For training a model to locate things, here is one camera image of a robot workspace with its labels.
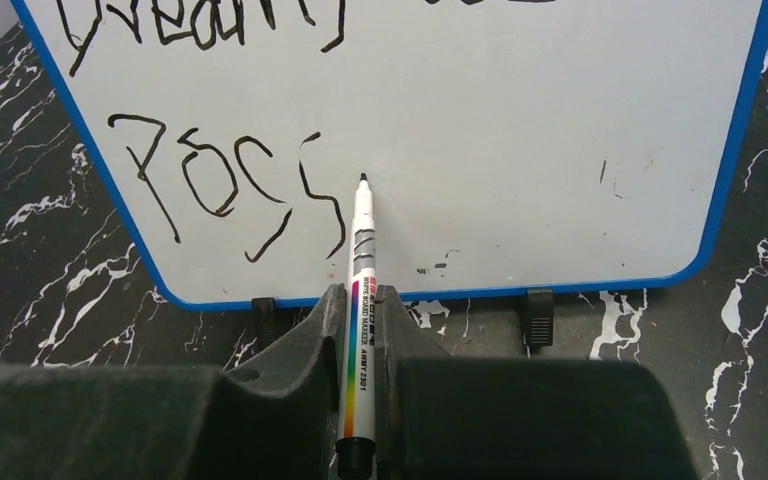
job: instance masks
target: black whiteboard stand foot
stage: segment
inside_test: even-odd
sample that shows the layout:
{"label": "black whiteboard stand foot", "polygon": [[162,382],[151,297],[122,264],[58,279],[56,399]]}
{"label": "black whiteboard stand foot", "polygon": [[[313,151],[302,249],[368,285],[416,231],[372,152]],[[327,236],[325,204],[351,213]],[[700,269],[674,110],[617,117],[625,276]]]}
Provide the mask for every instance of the black whiteboard stand foot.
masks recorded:
{"label": "black whiteboard stand foot", "polygon": [[[551,296],[530,298],[532,316],[544,299]],[[699,478],[666,393],[643,367],[452,357],[419,328],[393,287],[379,285],[375,302],[378,479],[522,478],[524,472]],[[271,299],[256,304],[274,307]],[[92,465],[98,477],[125,478],[137,465],[151,478],[170,471],[187,478],[335,478],[345,323],[346,289],[332,285],[307,319],[227,371],[2,366],[1,476],[65,471],[72,478]],[[90,431],[82,428],[88,419]],[[5,438],[23,448],[5,450]],[[165,448],[135,453],[135,439]],[[52,443],[76,445],[68,465],[50,454]],[[452,454],[465,445],[469,455]],[[125,457],[134,461],[122,462]]]}
{"label": "black whiteboard stand foot", "polygon": [[257,328],[258,350],[263,351],[279,337],[278,322],[275,320],[275,298],[252,299],[252,317]]}
{"label": "black whiteboard stand foot", "polygon": [[522,341],[535,350],[551,347],[555,331],[555,295],[549,289],[529,290],[520,299],[519,321]]}

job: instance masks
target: white writing surface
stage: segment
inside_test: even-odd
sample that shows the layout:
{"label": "white writing surface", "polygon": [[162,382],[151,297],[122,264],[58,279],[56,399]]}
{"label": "white writing surface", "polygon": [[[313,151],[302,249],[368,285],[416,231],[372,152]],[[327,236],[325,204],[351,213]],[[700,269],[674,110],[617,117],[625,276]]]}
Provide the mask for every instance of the white writing surface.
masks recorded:
{"label": "white writing surface", "polygon": [[212,308],[345,281],[361,172],[378,276],[401,292],[681,272],[710,223],[763,3],[17,7],[156,280]]}

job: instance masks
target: marble countertop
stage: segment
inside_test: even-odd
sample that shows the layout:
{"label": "marble countertop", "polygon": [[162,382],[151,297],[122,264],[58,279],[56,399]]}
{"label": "marble countertop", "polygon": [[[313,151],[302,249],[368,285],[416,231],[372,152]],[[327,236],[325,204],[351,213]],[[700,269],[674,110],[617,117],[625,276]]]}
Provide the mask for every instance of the marble countertop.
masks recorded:
{"label": "marble countertop", "polygon": [[[412,304],[454,354],[620,359],[666,389],[701,478],[768,478],[768,61],[717,247],[666,289],[560,297],[531,354],[506,301]],[[304,311],[285,312],[298,322]],[[168,303],[20,27],[0,41],[0,363],[237,366],[251,318]]]}

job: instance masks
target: whiteboard marker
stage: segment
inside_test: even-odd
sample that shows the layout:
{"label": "whiteboard marker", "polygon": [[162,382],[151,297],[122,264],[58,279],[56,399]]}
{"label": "whiteboard marker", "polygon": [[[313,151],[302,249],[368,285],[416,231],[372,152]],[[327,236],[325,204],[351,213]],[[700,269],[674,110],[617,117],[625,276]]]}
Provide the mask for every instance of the whiteboard marker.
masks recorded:
{"label": "whiteboard marker", "polygon": [[337,424],[337,475],[343,480],[372,476],[375,455],[375,222],[372,191],[360,176],[352,217],[346,335],[340,420]]}

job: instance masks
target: black marker end cap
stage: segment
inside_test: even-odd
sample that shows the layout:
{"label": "black marker end cap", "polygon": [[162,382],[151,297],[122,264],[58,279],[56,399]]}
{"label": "black marker end cap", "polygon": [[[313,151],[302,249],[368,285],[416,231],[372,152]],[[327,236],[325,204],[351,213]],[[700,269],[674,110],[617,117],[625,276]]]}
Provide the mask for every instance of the black marker end cap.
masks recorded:
{"label": "black marker end cap", "polygon": [[350,437],[337,441],[337,476],[342,480],[368,480],[372,477],[375,442]]}

